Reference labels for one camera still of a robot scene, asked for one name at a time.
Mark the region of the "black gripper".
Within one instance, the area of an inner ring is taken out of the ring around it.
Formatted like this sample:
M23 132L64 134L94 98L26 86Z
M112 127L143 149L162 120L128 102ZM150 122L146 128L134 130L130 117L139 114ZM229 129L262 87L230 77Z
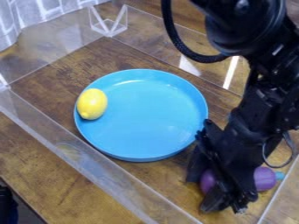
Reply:
M201 203L201 210L211 213L231 207L235 214L242 214L249 203L258 200L254 172L263 164L262 147L241 138L231 127L222 130L210 119L205 120L195 141L186 181L198 183L207 170L213 171L217 179Z

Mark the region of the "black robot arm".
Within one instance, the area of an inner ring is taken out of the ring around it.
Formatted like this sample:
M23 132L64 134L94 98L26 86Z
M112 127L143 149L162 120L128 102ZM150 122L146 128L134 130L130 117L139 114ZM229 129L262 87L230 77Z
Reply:
M299 30L287 16L286 0L191 0L206 14L214 61L241 55L250 74L243 99L222 129L211 120L197 135L187 179L213 171L217 185L201 210L243 212L258 200L255 169L299 129Z

